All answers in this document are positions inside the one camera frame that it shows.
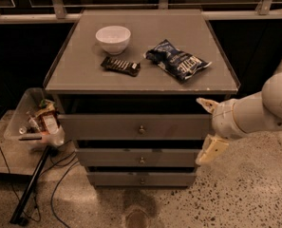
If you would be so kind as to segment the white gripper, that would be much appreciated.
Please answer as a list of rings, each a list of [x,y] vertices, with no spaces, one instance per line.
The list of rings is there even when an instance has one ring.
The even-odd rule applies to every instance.
[[[216,135],[206,136],[196,158],[197,165],[208,164],[222,154],[229,146],[227,140],[238,140],[247,136],[235,122],[235,102],[236,99],[218,103],[210,99],[197,98],[197,103],[212,114],[212,128],[216,132]]]

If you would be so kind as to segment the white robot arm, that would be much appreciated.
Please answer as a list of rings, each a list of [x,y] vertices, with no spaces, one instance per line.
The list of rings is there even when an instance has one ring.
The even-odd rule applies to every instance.
[[[208,134],[197,155],[196,164],[204,165],[221,155],[230,141],[260,131],[282,131],[282,60],[262,89],[241,99],[218,103],[197,98],[212,115],[214,135]]]

